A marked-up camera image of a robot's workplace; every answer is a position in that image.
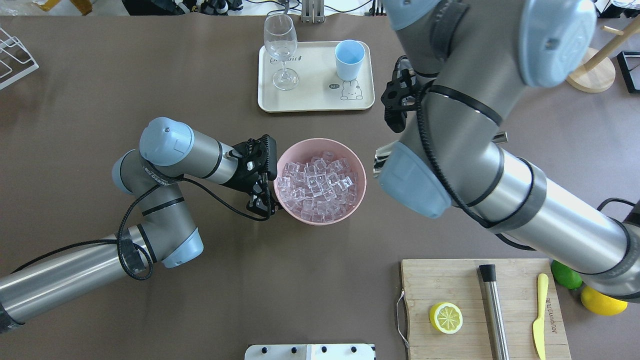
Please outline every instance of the yellow lemon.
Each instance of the yellow lemon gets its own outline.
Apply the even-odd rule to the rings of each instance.
[[[445,334],[455,334],[462,327],[462,311],[450,302],[439,302],[431,306],[429,321],[436,330]]]
[[[611,316],[620,314],[627,308],[627,302],[608,297],[595,289],[585,286],[580,294],[582,305],[592,313]]]

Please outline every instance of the yellow knife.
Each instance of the yellow knife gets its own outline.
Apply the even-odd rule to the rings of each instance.
[[[546,274],[538,275],[538,318],[533,321],[533,342],[541,360],[545,356],[545,304],[547,303],[547,290],[549,277]]]

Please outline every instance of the white floor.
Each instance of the white floor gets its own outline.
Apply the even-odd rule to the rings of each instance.
[[[44,12],[33,4],[36,1],[38,3],[44,3],[45,0],[0,0],[0,15],[78,15],[80,12],[69,0],[62,0],[51,11]],[[297,0],[290,0],[291,6],[295,6]],[[92,0],[93,11],[89,16],[114,16],[114,15],[128,15],[127,10],[122,5],[121,0]],[[360,5],[365,4],[361,8],[350,12],[353,15],[363,15],[371,8],[371,0],[325,0],[324,4],[331,6],[338,10],[350,10]],[[244,8],[238,12],[229,12],[229,15],[265,15],[271,10],[282,9],[282,6],[273,3],[253,4],[248,1],[243,1]],[[325,15],[335,13],[334,11],[325,8]]]

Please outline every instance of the wine glass base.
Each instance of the wine glass base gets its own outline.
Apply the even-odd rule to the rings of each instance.
[[[295,89],[299,82],[300,77],[293,69],[280,69],[273,74],[273,84],[280,90]]]

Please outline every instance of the blue cup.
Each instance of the blue cup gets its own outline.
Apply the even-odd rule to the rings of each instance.
[[[357,78],[363,61],[364,46],[360,42],[345,40],[335,47],[335,69],[342,80]]]

